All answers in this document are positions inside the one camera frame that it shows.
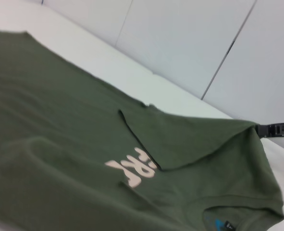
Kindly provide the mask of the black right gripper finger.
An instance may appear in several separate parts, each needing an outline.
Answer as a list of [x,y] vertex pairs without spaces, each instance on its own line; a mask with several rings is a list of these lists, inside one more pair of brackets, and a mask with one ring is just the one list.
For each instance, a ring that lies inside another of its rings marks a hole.
[[260,138],[284,137],[284,123],[256,125],[255,131]]

